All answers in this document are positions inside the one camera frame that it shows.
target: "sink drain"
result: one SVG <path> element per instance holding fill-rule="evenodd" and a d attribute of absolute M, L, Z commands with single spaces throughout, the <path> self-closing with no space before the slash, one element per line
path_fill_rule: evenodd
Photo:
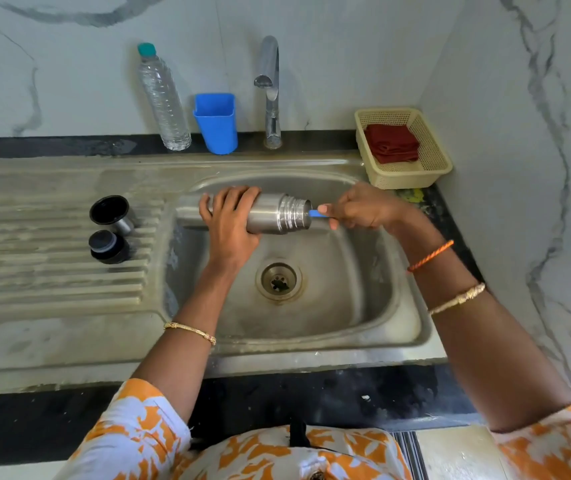
<path fill-rule="evenodd" d="M 290 298 L 299 289 L 297 272 L 284 262 L 269 264 L 258 278 L 259 290 L 268 298 Z"/>

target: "marble wall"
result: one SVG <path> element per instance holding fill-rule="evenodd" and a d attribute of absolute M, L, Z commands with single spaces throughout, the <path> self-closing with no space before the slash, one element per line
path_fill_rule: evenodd
<path fill-rule="evenodd" d="M 482 273 L 571 383 L 571 0 L 467 0 L 420 106 Z"/>
<path fill-rule="evenodd" d="M 267 34 L 281 128 L 354 128 L 359 107 L 418 103 L 464 1 L 0 0 L 0 136 L 156 132 L 135 73 L 143 40 L 188 107 L 231 91 L 237 127 L 262 130 Z"/>

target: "person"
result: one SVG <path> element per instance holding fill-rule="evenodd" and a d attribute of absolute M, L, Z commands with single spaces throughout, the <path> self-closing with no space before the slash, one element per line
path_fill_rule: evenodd
<path fill-rule="evenodd" d="M 259 193 L 256 187 L 226 188 L 214 197 L 211 213 L 209 197 L 203 196 L 200 214 L 210 233 L 209 262 L 174 317 L 178 328 L 164 331 L 58 480 L 411 478 L 393 437 L 372 428 L 304 425 L 296 432 L 281 426 L 233 436 L 199 455 L 189 451 L 186 424 L 221 307 L 260 242 L 260 235 L 246 231 Z M 417 264 L 414 278 L 457 380 L 515 474 L 571 479 L 571 389 L 430 220 L 412 204 L 364 183 L 319 211 L 331 217 L 331 230 L 383 227 L 401 243 L 409 262 Z"/>

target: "forearm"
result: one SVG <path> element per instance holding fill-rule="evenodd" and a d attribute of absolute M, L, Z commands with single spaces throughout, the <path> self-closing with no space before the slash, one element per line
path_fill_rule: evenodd
<path fill-rule="evenodd" d="M 236 271 L 208 264 L 191 298 L 173 321 L 215 335 L 223 302 Z M 139 365 L 133 378 L 145 379 L 169 400 L 187 423 L 192 414 L 210 354 L 210 342 L 194 332 L 168 329 Z"/>
<path fill-rule="evenodd" d="M 445 239 L 422 212 L 387 226 L 411 264 Z M 450 248 L 414 273 L 428 308 L 477 285 Z M 489 293 L 433 317 L 450 364 L 491 429 L 509 431 L 571 403 L 571 389 L 529 334 Z"/>

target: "black granite countertop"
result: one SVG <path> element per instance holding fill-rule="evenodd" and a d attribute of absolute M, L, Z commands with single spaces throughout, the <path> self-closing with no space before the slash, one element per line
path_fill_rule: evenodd
<path fill-rule="evenodd" d="M 354 131 L 284 132 L 283 152 L 356 150 Z M 200 135 L 188 152 L 205 152 Z M 262 134 L 239 134 L 239 152 L 264 152 Z M 153 135 L 0 138 L 0 157 L 168 153 Z M 481 279 L 437 188 L 406 195 L 431 218 Z M 0 465 L 66 459 L 105 410 L 116 385 L 0 394 Z M 392 430 L 479 422 L 447 363 L 263 374 L 203 381 L 190 420 L 196 447 L 288 423 Z"/>

